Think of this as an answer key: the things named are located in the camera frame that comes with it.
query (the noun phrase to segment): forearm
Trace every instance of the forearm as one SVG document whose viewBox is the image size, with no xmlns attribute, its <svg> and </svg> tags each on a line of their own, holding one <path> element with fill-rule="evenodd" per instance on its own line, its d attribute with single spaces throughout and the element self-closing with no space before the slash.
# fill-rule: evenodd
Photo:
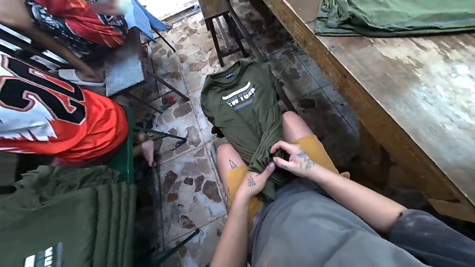
<svg viewBox="0 0 475 267">
<path fill-rule="evenodd" d="M 318 183 L 336 202 L 349 209 L 373 228 L 386 232 L 405 210 L 402 205 L 341 175 L 315 165 L 310 180 Z"/>
<path fill-rule="evenodd" d="M 33 41 L 55 53 L 56 55 L 60 56 L 72 66 L 74 66 L 76 69 L 88 75 L 95 74 L 94 70 L 91 69 L 91 67 L 89 67 L 82 59 L 76 56 L 71 50 L 69 50 L 69 48 L 58 43 L 53 37 L 46 34 L 45 32 L 39 29 L 32 29 L 26 32 L 26 34 Z"/>
<path fill-rule="evenodd" d="M 246 266 L 248 212 L 249 200 L 234 200 L 211 262 L 212 267 Z"/>
</svg>

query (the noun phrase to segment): tattoo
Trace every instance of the tattoo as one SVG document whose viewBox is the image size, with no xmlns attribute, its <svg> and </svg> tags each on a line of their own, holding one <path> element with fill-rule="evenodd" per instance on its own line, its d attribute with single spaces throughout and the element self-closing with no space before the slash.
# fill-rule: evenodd
<svg viewBox="0 0 475 267">
<path fill-rule="evenodd" d="M 249 178 L 249 179 L 247 180 L 247 185 L 248 185 L 248 186 L 255 186 L 256 183 L 254 182 L 254 178 L 252 178 L 252 177 Z"/>
<path fill-rule="evenodd" d="M 304 152 L 303 150 L 301 150 L 301 151 L 297 154 L 297 156 L 298 156 L 299 158 L 304 159 L 305 169 L 306 169 L 306 170 L 312 168 L 312 167 L 315 165 L 315 162 L 314 162 L 313 160 L 311 160 L 311 159 L 307 156 L 307 154 L 305 154 L 305 152 Z"/>
<path fill-rule="evenodd" d="M 237 167 L 237 165 L 232 160 L 229 160 L 229 164 L 231 165 L 231 169 L 234 169 Z"/>
</svg>

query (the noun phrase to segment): tattooed hand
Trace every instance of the tattooed hand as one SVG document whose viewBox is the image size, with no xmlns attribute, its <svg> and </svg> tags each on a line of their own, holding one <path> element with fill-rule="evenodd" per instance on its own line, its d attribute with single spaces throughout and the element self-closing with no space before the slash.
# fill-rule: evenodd
<svg viewBox="0 0 475 267">
<path fill-rule="evenodd" d="M 289 161 L 274 157 L 274 163 L 282 169 L 286 169 L 291 173 L 300 177 L 308 177 L 310 169 L 316 165 L 299 145 L 289 144 L 284 141 L 278 141 L 270 149 L 271 153 L 275 153 L 277 149 L 283 149 L 290 154 Z"/>
<path fill-rule="evenodd" d="M 236 192 L 236 199 L 249 200 L 252 196 L 257 195 L 260 191 L 262 191 L 267 179 L 275 168 L 276 165 L 271 162 L 261 174 L 256 172 L 247 172 L 246 177 Z"/>
</svg>

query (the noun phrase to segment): orange and white jersey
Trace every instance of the orange and white jersey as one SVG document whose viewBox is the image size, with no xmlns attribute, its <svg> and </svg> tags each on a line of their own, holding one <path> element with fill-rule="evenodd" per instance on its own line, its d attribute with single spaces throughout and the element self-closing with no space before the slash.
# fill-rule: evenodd
<svg viewBox="0 0 475 267">
<path fill-rule="evenodd" d="M 111 151 L 127 132 L 114 101 L 0 52 L 0 151 L 82 161 Z"/>
</svg>

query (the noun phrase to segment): stone mosaic floor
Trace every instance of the stone mosaic floor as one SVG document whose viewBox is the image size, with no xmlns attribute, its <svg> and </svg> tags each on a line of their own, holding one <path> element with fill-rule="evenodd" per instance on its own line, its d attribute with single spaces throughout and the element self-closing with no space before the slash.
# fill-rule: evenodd
<svg viewBox="0 0 475 267">
<path fill-rule="evenodd" d="M 357 152 L 357 116 L 277 20 L 270 28 L 263 29 L 262 18 L 246 1 L 233 1 L 233 6 L 261 53 L 269 59 L 274 74 L 280 76 L 289 99 L 322 141 L 335 165 L 348 165 Z M 154 129 L 188 138 L 178 148 L 175 148 L 176 139 L 165 138 L 157 152 L 159 171 L 155 187 L 161 192 L 158 221 L 162 224 L 158 239 L 161 248 L 171 248 L 196 228 L 201 232 L 162 266 L 204 267 L 212 259 L 227 211 L 222 185 L 210 156 L 216 137 L 201 110 L 200 94 L 207 74 L 226 69 L 242 56 L 240 53 L 228 56 L 224 58 L 226 66 L 219 66 L 201 13 L 174 24 L 163 35 L 177 52 L 173 53 L 162 41 L 152 44 L 153 67 L 190 101 L 178 101 L 163 114 L 148 114 Z M 218 37 L 224 46 L 223 39 Z M 149 90 L 143 91 L 153 99 L 156 84 L 151 82 L 148 86 Z M 153 104 L 158 107 L 161 101 Z"/>
</svg>

